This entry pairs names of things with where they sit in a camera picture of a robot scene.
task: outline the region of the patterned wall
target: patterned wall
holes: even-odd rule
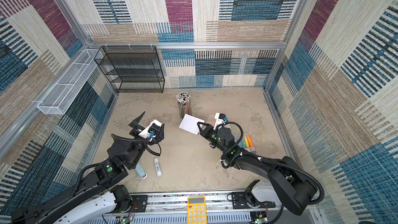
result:
[[[263,87],[278,50],[158,49],[166,88]]]
[[[398,0],[310,0],[269,90],[333,224],[398,223]]]
[[[96,68],[65,115],[36,117],[0,163],[0,223],[76,183],[113,96]]]
[[[0,0],[0,136],[81,46],[54,0]]]
[[[94,42],[283,41],[298,0],[66,0]]]

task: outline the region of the round container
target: round container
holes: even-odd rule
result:
[[[162,175],[162,170],[160,169],[159,159],[157,157],[155,157],[154,162],[155,162],[156,175],[158,175],[158,177],[160,177]]]

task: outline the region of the calculator screen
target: calculator screen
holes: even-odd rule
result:
[[[189,204],[204,203],[204,202],[205,202],[204,198],[189,198],[188,201]]]

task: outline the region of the work surface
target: work surface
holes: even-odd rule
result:
[[[162,154],[159,157],[163,175],[155,172],[154,157],[145,151],[140,164],[147,173],[141,179],[134,170],[119,184],[130,192],[181,191],[200,189],[246,188],[253,180],[265,178],[252,172],[224,169],[220,164],[222,153],[212,149],[209,142],[198,135],[179,129],[182,121],[176,102],[181,89],[165,90],[163,93],[121,93],[115,109],[99,144],[93,163],[108,157],[107,149],[112,145],[111,134],[129,137],[128,124],[146,111],[140,124],[144,127],[157,117],[165,124],[164,139],[160,142]],[[192,115],[207,120],[216,112],[224,113],[230,121],[237,122],[248,132],[256,153],[270,158],[286,155],[271,113],[260,88],[230,89],[184,89],[192,98]],[[231,126],[232,133],[239,130]],[[158,152],[157,145],[150,148]]]

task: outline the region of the robotic arm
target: robotic arm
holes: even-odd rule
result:
[[[243,138],[240,125],[228,121],[224,114],[217,114],[216,117],[216,127],[203,122],[198,122],[197,125],[200,135],[210,142],[210,147],[218,148],[222,152],[220,161],[224,168],[244,169],[265,177],[271,182],[282,204],[296,215],[301,215],[308,204],[317,204],[323,200],[322,185],[310,174],[302,171],[293,159],[266,158],[240,148],[238,143]],[[236,142],[231,130],[225,127],[228,124],[236,125],[240,129],[240,138]],[[320,195],[312,201],[318,189]]]
[[[132,204],[129,192],[124,185],[115,185],[128,175],[126,168],[136,168],[145,150],[160,156],[160,153],[153,152],[148,146],[158,144],[164,139],[164,124],[159,121],[152,121],[146,128],[138,124],[144,113],[129,124],[132,127],[130,134],[134,139],[112,134],[114,143],[107,150],[109,157],[105,161],[83,168],[76,185],[52,199],[34,207],[16,208],[11,216],[12,223],[82,223],[90,217],[114,209],[119,212],[129,211]],[[84,172],[92,167],[94,171],[82,178]],[[85,202],[107,190],[109,192],[106,194]]]

